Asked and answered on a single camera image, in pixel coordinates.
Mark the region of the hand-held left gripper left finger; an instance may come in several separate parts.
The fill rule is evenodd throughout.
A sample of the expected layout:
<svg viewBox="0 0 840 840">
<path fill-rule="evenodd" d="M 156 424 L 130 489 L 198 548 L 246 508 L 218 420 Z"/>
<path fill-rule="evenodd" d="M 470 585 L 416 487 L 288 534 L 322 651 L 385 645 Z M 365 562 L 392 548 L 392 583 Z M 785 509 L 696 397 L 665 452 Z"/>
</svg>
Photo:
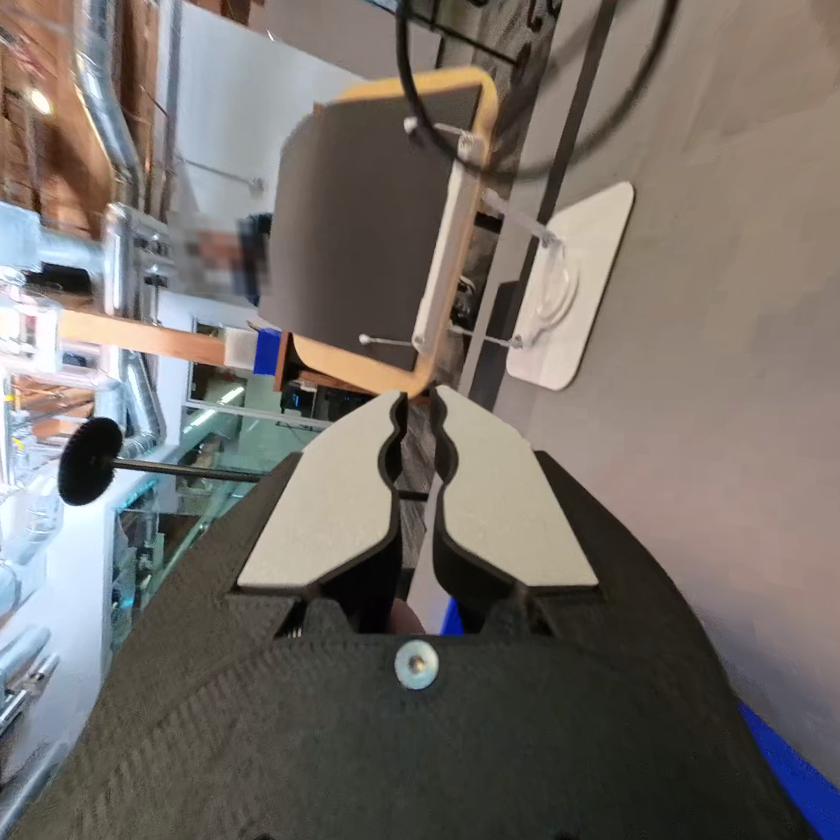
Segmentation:
<svg viewBox="0 0 840 840">
<path fill-rule="evenodd" d="M 397 540 L 406 410 L 405 393 L 386 392 L 303 449 L 239 573 L 239 589 L 301 592 Z"/>
</svg>

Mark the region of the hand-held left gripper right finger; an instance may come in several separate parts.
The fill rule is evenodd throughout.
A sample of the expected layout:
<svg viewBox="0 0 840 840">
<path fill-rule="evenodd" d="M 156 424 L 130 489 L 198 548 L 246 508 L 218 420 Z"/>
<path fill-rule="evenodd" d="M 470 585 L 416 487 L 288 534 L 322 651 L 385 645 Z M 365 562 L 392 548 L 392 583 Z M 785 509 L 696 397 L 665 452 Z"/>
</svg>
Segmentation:
<svg viewBox="0 0 840 840">
<path fill-rule="evenodd" d="M 433 400 L 446 550 L 500 583 L 530 590 L 596 588 L 598 580 L 526 438 L 498 416 L 439 386 Z"/>
</svg>

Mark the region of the blue plastic bin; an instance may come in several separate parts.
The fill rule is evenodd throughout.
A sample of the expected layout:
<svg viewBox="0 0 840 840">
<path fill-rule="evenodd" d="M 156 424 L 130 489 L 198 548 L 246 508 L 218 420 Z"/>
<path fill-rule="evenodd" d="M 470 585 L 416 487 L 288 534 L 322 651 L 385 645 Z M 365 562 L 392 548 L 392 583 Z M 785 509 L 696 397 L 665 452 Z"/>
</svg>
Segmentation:
<svg viewBox="0 0 840 840">
<path fill-rule="evenodd" d="M 448 600 L 441 631 L 443 636 L 488 634 L 493 637 L 550 636 L 540 618 L 528 617 L 517 606 L 500 605 L 497 615 L 482 618 L 455 598 Z M 803 814 L 814 838 L 839 838 L 838 788 L 808 763 L 780 734 L 741 698 L 738 709 L 761 757 L 794 805 Z"/>
</svg>

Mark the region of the black disc on rod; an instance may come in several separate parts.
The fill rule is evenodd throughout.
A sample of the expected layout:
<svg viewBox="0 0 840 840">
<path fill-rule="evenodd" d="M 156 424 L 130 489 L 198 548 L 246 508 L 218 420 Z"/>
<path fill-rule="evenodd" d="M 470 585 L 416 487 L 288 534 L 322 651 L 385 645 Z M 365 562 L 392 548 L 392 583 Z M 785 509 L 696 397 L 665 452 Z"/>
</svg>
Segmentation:
<svg viewBox="0 0 840 840">
<path fill-rule="evenodd" d="M 72 507 L 84 507 L 99 499 L 110 488 L 117 471 L 173 476 L 190 480 L 232 481 L 255 484 L 266 472 L 211 469 L 192 465 L 170 465 L 121 457 L 123 434 L 109 417 L 87 420 L 70 437 L 59 459 L 57 489 L 59 497 Z"/>
</svg>

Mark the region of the wooden beam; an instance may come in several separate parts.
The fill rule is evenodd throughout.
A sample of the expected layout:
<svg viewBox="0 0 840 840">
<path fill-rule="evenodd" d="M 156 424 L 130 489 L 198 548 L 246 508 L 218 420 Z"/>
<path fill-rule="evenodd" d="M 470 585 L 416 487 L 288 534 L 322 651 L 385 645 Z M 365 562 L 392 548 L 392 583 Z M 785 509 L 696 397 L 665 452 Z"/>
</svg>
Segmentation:
<svg viewBox="0 0 840 840">
<path fill-rule="evenodd" d="M 213 366 L 223 365 L 225 358 L 225 344 L 219 338 L 84 311 L 64 310 L 59 336 L 66 342 L 115 346 Z"/>
</svg>

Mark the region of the wood-framed dark panel board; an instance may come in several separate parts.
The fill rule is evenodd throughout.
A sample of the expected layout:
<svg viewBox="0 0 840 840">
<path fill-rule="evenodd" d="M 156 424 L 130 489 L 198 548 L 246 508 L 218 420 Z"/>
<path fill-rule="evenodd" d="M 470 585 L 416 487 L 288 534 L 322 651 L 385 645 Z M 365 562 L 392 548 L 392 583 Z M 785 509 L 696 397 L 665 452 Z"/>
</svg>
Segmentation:
<svg viewBox="0 0 840 840">
<path fill-rule="evenodd" d="M 316 372 L 414 398 L 437 372 L 483 184 L 406 131 L 411 117 L 382 78 L 289 134 L 258 314 Z"/>
</svg>

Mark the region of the black tape strip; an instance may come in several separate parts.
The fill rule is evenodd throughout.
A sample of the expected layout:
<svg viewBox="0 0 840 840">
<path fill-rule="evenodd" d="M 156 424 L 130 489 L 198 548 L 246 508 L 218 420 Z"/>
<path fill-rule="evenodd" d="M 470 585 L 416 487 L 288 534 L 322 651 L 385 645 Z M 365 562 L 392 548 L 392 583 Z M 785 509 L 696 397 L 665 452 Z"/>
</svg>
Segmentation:
<svg viewBox="0 0 840 840">
<path fill-rule="evenodd" d="M 592 93 L 595 75 L 601 62 L 617 6 L 617 1 L 601 2 L 594 18 L 591 33 L 585 45 L 581 71 L 574 88 L 574 95 L 566 115 L 558 148 L 549 169 L 545 190 L 539 206 L 537 220 L 541 224 L 546 224 L 550 221 L 560 196 L 565 174 L 571 166 L 574 147 L 581 129 L 585 108 Z"/>
</svg>

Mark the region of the silver air duct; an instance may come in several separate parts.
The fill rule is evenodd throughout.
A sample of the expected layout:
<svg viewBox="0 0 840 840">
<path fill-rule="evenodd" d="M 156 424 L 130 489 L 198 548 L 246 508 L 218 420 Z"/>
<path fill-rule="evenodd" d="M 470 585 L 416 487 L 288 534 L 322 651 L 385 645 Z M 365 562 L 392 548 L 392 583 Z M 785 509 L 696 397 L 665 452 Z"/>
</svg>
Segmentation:
<svg viewBox="0 0 840 840">
<path fill-rule="evenodd" d="M 79 1 L 76 6 L 74 63 L 80 99 L 110 165 L 113 201 L 137 208 L 143 171 L 112 77 L 118 4 Z"/>
<path fill-rule="evenodd" d="M 142 355 L 125 350 L 123 358 L 130 432 L 123 438 L 121 456 L 140 459 L 163 445 L 165 422 Z"/>
</svg>

